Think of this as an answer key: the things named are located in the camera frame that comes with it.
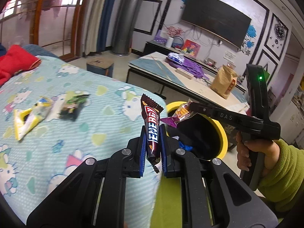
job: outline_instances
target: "light blue striped fabric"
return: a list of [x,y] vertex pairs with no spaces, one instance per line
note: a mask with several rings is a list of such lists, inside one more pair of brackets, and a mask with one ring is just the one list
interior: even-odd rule
[[[34,210],[86,158],[109,158],[140,135],[144,125],[140,97],[145,92],[165,108],[158,96],[114,79],[93,74],[59,59],[40,56],[33,71],[11,78],[0,88],[0,191],[25,223]],[[58,119],[58,107],[75,93],[90,94],[78,119]],[[54,100],[49,116],[17,142],[13,109],[27,109],[39,96]],[[166,117],[164,110],[161,117]],[[149,227],[161,173],[146,161],[144,177],[127,179],[125,221],[129,228]]]

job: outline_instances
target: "metal pipe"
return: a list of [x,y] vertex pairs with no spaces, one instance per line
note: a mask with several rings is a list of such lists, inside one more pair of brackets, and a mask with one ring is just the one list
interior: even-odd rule
[[114,54],[120,56],[129,54],[131,38],[142,1],[121,0],[112,40],[112,52]]

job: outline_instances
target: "red blanket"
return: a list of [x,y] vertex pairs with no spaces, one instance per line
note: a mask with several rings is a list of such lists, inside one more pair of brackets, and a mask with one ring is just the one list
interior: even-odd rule
[[41,60],[19,45],[12,45],[4,56],[0,57],[0,86],[13,75],[38,67]]

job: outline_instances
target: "flat screen tv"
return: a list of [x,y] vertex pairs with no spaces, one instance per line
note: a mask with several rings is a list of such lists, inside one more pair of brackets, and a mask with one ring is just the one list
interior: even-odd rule
[[220,0],[187,0],[181,20],[201,27],[240,48],[251,19]]

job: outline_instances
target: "metal pivot bolt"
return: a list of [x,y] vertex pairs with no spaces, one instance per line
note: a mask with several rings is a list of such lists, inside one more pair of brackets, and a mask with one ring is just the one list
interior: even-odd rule
[[182,148],[176,149],[176,153],[179,155],[184,155],[186,153],[186,151]]
[[95,159],[89,158],[89,159],[87,159],[87,160],[85,161],[85,163],[86,163],[87,165],[92,165],[92,164],[95,163]]
[[121,151],[121,153],[122,153],[123,155],[129,155],[129,154],[131,153],[131,150],[128,149],[128,148],[125,148],[125,149],[123,149],[123,150]]
[[220,165],[222,163],[222,161],[218,158],[215,158],[212,160],[212,163],[215,164],[215,165]]

